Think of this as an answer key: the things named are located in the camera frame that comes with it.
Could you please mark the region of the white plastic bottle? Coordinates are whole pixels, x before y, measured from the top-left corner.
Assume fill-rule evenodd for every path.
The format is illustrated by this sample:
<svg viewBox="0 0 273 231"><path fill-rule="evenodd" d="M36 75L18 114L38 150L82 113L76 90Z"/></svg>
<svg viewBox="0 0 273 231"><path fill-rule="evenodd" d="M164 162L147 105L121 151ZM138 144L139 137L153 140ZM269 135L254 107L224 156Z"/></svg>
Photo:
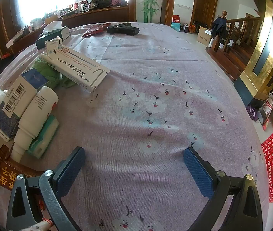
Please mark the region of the white plastic bottle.
<svg viewBox="0 0 273 231"><path fill-rule="evenodd" d="M14 138L10 158L20 162L30 144L42 129L54 106L58 103L57 94L49 87L43 86L24 111Z"/></svg>

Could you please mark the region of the green towel cloth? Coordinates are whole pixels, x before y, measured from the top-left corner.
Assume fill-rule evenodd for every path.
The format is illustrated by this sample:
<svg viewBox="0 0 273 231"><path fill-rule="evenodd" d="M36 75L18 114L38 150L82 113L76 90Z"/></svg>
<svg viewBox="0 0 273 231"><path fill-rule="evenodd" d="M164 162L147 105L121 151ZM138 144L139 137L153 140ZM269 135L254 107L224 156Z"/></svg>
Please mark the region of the green towel cloth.
<svg viewBox="0 0 273 231"><path fill-rule="evenodd" d="M58 72L57 70L53 69L47 63L45 63L40 57L36 58L33 61L31 68L36 69L48 80L45 86L51 89L55 89L58 85L65 88L70 88L76 85L75 82L73 82L68 77Z"/></svg>

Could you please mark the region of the long white medicine box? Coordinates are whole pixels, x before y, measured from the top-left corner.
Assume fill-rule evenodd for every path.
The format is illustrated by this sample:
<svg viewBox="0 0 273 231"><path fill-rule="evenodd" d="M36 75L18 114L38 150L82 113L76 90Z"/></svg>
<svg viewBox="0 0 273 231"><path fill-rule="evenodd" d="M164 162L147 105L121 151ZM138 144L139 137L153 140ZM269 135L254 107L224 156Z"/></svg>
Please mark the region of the long white medicine box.
<svg viewBox="0 0 273 231"><path fill-rule="evenodd" d="M46 51L41 58L88 92L93 92L110 72L110 69L87 56L63 45L56 37L45 42Z"/></svg>

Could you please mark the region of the brown snack wrapper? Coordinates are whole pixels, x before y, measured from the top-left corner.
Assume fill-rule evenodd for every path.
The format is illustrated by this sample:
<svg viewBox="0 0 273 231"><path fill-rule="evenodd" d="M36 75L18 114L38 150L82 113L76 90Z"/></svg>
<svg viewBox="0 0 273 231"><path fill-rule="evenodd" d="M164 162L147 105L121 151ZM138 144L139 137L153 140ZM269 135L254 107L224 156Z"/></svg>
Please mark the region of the brown snack wrapper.
<svg viewBox="0 0 273 231"><path fill-rule="evenodd" d="M26 177L37 177L42 171L36 171L10 158L10 151L6 145L0 148L0 186L12 191L14 182L19 174Z"/></svg>

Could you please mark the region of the blue white medicine box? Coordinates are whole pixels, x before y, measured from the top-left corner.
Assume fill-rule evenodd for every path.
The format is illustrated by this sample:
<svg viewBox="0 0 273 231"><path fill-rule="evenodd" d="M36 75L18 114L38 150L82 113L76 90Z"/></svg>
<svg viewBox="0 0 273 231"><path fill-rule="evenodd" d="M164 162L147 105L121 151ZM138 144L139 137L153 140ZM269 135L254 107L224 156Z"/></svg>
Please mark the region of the blue white medicine box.
<svg viewBox="0 0 273 231"><path fill-rule="evenodd" d="M38 89L48 82L36 69L21 74L12 84L0 104L0 137L10 142L17 132L18 122Z"/></svg>

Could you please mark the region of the purple mop head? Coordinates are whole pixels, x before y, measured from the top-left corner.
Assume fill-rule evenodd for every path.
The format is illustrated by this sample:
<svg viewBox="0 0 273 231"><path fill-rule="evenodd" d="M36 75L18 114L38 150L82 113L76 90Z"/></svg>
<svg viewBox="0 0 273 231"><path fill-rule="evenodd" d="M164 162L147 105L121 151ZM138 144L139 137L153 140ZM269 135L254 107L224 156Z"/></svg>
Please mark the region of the purple mop head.
<svg viewBox="0 0 273 231"><path fill-rule="evenodd" d="M250 119L252 119L253 121L258 120L258 116L257 116L258 110L257 109L255 109L254 107L251 107L251 106L247 106L246 111L247 111Z"/></svg>

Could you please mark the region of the pink floral tablecloth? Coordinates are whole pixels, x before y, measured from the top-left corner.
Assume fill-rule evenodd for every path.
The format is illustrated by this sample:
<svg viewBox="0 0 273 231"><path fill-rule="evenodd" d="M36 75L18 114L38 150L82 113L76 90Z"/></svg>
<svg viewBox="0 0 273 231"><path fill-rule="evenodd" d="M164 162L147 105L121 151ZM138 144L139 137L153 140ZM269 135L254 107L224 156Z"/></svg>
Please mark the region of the pink floral tablecloth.
<svg viewBox="0 0 273 231"><path fill-rule="evenodd" d="M103 33L64 44L110 69L97 89L55 91L59 128L41 159L53 169L81 146L86 161L62 200L81 230L188 230L208 199L183 161L194 148L229 176L251 174L267 219L266 164L233 85L172 28L139 23L136 36Z"/></svg>

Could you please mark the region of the gold pillar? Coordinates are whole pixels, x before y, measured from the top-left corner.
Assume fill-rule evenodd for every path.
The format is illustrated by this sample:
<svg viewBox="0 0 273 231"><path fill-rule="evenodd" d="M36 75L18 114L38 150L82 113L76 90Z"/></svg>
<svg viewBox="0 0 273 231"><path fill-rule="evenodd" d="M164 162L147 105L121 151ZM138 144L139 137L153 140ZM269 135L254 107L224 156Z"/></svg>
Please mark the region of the gold pillar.
<svg viewBox="0 0 273 231"><path fill-rule="evenodd" d="M263 26L252 56L234 87L244 105L259 108L273 91L273 2L266 0Z"/></svg>

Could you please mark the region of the green tissue box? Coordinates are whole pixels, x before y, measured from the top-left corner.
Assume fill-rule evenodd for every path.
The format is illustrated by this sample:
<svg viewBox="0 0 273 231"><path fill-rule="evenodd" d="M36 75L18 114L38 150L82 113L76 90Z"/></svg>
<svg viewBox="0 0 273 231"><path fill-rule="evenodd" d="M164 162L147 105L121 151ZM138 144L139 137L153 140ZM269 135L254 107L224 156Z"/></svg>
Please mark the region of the green tissue box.
<svg viewBox="0 0 273 231"><path fill-rule="evenodd" d="M68 38L70 31L68 26L62 26L61 21L52 21L45 26L41 36L36 40L37 49L45 48L46 41L60 37L62 41Z"/></svg>

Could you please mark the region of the dark red pouch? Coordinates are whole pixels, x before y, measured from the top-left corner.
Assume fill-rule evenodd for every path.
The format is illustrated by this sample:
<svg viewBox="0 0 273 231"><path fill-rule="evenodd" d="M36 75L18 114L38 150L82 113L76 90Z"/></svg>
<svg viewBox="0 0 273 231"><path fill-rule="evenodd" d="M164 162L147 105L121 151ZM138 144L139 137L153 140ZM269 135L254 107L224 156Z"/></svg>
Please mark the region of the dark red pouch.
<svg viewBox="0 0 273 231"><path fill-rule="evenodd" d="M110 25L111 23L94 24L91 28L87 29L87 31L82 35L82 38L101 34L106 31L106 28Z"/></svg>

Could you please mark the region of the cardboard box on floor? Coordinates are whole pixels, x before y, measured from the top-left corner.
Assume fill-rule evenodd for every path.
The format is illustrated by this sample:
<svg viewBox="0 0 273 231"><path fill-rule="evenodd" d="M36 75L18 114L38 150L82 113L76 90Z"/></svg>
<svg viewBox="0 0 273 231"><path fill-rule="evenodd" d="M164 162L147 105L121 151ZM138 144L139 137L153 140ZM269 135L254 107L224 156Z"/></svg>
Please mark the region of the cardboard box on floor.
<svg viewBox="0 0 273 231"><path fill-rule="evenodd" d="M197 36L197 41L205 46L208 46L211 41L211 31L207 28L200 27Z"/></svg>

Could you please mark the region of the black handheld gun tool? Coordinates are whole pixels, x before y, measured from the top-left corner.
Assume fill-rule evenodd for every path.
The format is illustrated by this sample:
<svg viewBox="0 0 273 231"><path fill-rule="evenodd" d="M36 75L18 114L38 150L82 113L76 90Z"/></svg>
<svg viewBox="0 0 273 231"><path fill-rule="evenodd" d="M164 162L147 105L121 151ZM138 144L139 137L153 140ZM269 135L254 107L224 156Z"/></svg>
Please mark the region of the black handheld gun tool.
<svg viewBox="0 0 273 231"><path fill-rule="evenodd" d="M133 27L131 23L116 24L113 26L108 26L106 29L106 32L109 34L120 33L132 36L139 34L139 31L139 28Z"/></svg>

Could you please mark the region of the wooden sideboard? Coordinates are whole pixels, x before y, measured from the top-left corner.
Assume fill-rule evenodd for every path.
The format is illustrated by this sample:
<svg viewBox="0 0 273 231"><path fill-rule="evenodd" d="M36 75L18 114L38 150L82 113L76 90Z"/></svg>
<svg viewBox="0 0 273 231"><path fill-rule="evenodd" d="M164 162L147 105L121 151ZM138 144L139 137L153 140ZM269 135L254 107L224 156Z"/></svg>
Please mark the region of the wooden sideboard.
<svg viewBox="0 0 273 231"><path fill-rule="evenodd" d="M63 17L61 21L62 26L68 26L70 29L93 23L135 22L136 12L130 9L129 6L109 7ZM8 48L7 51L11 54L18 54L28 46L34 44L36 39L38 39L38 37L42 34L44 27L45 25L25 35L10 48Z"/></svg>

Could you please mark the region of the wooden door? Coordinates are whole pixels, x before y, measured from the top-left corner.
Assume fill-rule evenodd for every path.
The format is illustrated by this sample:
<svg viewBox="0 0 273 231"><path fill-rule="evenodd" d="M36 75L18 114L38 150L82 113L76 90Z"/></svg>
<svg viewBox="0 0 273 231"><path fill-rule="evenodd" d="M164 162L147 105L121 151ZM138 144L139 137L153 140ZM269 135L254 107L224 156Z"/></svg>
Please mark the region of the wooden door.
<svg viewBox="0 0 273 231"><path fill-rule="evenodd" d="M194 0L190 23L211 28L215 19L218 0Z"/></svg>

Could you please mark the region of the dark jacket on post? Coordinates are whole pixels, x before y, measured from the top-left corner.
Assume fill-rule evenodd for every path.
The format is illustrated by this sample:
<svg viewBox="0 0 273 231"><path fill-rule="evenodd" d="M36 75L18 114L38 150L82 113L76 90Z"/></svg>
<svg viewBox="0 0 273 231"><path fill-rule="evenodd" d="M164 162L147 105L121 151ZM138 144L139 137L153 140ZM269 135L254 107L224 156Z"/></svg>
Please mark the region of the dark jacket on post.
<svg viewBox="0 0 273 231"><path fill-rule="evenodd" d="M211 27L212 38L220 37L226 39L228 36L228 31L226 30L226 18L218 17L213 21Z"/></svg>

